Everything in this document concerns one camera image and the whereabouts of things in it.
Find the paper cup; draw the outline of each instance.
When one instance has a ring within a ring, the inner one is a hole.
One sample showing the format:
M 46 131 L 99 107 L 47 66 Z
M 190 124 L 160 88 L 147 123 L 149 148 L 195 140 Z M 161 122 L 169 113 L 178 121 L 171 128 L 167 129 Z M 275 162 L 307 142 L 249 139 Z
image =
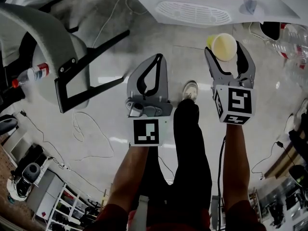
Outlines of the paper cup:
M 228 33 L 211 35 L 207 38 L 206 44 L 216 58 L 224 62 L 230 61 L 237 51 L 236 40 Z

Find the white floor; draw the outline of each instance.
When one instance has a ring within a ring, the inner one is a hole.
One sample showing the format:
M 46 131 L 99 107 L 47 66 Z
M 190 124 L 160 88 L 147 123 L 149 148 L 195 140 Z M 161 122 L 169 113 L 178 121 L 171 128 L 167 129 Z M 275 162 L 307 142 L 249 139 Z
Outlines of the white floor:
M 69 27 L 78 25 L 79 31 L 75 34 L 81 37 L 88 47 L 91 47 L 116 1 L 67 0 L 54 6 L 52 13 Z M 129 4 L 138 12 L 144 10 L 136 0 L 129 0 Z M 284 59 L 267 50 L 263 41 L 249 35 L 242 25 L 201 29 L 159 24 L 149 13 L 130 14 L 125 6 L 125 0 L 121 0 L 113 17 L 97 40 L 96 46 L 126 29 L 130 29 L 129 37 L 91 63 L 91 85 L 97 86 L 106 79 L 113 79 L 131 72 L 143 60 L 156 53 L 162 53 L 167 60 L 169 99 L 173 103 L 180 101 L 185 82 L 194 79 L 200 87 L 196 103 L 200 108 L 199 125 L 203 132 L 206 155 L 214 181 L 213 194 L 217 194 L 218 158 L 226 125 L 219 123 L 212 99 L 213 93 L 210 90 L 212 79 L 204 56 L 208 36 L 221 32 L 232 34 L 247 48 L 256 65 L 257 113 L 254 119 L 244 126 L 250 167 L 252 168 L 257 162 L 270 155 L 270 149 L 276 140 L 284 142 L 284 145 L 288 144 L 288 136 L 283 135 L 285 122 L 288 116 L 301 105 L 305 94 L 299 86 L 284 76 Z M 222 67 L 237 76 L 236 59 L 230 63 L 223 63 Z M 76 110 L 61 114 L 59 108 L 39 96 L 34 87 L 29 87 L 25 92 L 27 98 L 19 102 L 16 108 L 24 109 L 36 126 L 45 133 L 45 140 L 50 141 L 57 148 L 66 166 L 82 175 L 100 191 L 107 189 L 109 192 L 115 173 L 128 150 L 128 130 L 131 128 L 127 126 L 126 84 L 116 86 L 92 98 L 88 107 L 81 110 L 93 117 L 100 126 L 111 143 L 114 157 L 107 139 L 90 118 L 76 114 L 85 137 L 84 142 L 79 142 L 72 134 L 72 115 Z M 52 146 L 42 143 L 42 135 L 29 121 L 25 121 L 22 125 L 27 127 L 34 141 L 41 144 L 60 163 L 62 162 Z M 187 150 L 193 153 L 193 148 L 187 148 Z M 282 153 L 281 148 L 274 147 L 272 156 L 258 165 L 255 171 L 266 172 Z M 167 131 L 165 144 L 159 148 L 159 155 L 175 173 L 177 159 L 172 122 Z M 87 156 L 112 158 L 85 158 Z M 160 165 L 165 178 L 172 180 L 171 172 L 161 161 Z M 74 172 L 61 170 L 56 164 L 52 164 L 51 168 L 65 181 L 91 198 L 101 201 L 103 194 Z M 264 184 L 264 181 L 260 181 L 259 178 L 260 174 L 251 174 L 252 188 Z M 187 187 L 191 187 L 192 184 L 193 182 L 188 182 Z

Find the white sneaker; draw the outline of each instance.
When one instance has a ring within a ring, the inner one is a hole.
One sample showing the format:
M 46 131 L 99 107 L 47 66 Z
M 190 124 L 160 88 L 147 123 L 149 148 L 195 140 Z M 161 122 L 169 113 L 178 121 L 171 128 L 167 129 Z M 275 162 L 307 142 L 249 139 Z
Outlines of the white sneaker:
M 198 84 L 194 80 L 188 81 L 183 89 L 182 100 L 191 99 L 195 102 L 198 96 L 198 89 Z
M 289 118 L 287 119 L 287 122 L 285 124 L 285 128 L 284 128 L 284 133 L 289 135 L 289 132 L 292 131 L 295 127 L 295 124 L 294 124 L 294 115 L 291 114 L 289 116 Z
M 302 106 L 299 108 L 298 112 L 296 113 L 297 119 L 302 119 L 302 114 L 307 113 L 307 106 L 308 106 L 308 99 L 304 99 Z

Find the human arm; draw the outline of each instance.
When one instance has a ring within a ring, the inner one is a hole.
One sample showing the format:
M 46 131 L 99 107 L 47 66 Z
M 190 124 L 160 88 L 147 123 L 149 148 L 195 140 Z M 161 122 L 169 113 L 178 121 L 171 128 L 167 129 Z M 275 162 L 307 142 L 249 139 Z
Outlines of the human arm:
M 114 204 L 130 212 L 131 204 L 141 183 L 149 147 L 131 146 L 113 181 L 107 204 Z
M 227 124 L 223 163 L 223 198 L 226 212 L 236 203 L 248 200 L 250 170 L 242 126 Z

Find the chair leg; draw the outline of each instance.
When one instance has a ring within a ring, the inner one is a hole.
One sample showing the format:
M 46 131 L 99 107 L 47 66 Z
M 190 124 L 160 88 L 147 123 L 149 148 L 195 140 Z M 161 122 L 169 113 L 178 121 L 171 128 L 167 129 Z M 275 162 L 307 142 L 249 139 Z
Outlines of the chair leg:
M 124 78 L 116 79 L 114 81 L 102 84 L 98 87 L 89 88 L 82 93 L 79 93 L 73 97 L 68 98 L 66 85 L 71 81 L 81 70 L 83 70 L 88 64 L 90 64 L 95 58 L 101 55 L 103 52 L 108 50 L 110 47 L 114 46 L 116 43 L 124 39 L 129 35 L 129 30 L 115 36 L 111 40 L 105 42 L 95 49 L 91 49 L 87 55 L 78 60 L 74 67 L 71 67 L 67 72 L 61 74 L 59 72 L 59 78 L 55 79 L 55 87 L 58 97 L 58 103 L 60 107 L 60 112 L 65 113 L 66 111 L 74 108 L 75 106 L 83 103 L 84 101 L 106 91 L 124 81 Z
M 78 26 L 73 27 L 73 28 L 70 28 L 70 29 L 67 29 L 67 31 L 68 31 L 69 33 L 75 33 L 75 32 L 77 32 L 78 30 L 79 30 L 79 27 L 78 27 Z
M 116 79 L 113 81 L 110 81 L 108 83 L 102 84 L 98 87 L 91 87 L 89 90 L 86 90 L 82 93 L 79 93 L 75 96 L 72 96 L 70 98 L 67 98 L 67 92 L 66 87 L 63 89 L 60 89 L 57 87 L 58 83 L 56 83 L 56 90 L 57 90 L 57 97 L 58 97 L 58 103 L 60 107 L 60 112 L 65 113 L 66 111 L 76 107 L 77 105 L 83 103 L 84 101 L 95 97 L 96 95 L 117 86 L 118 84 L 121 84 L 124 81 L 124 78 Z

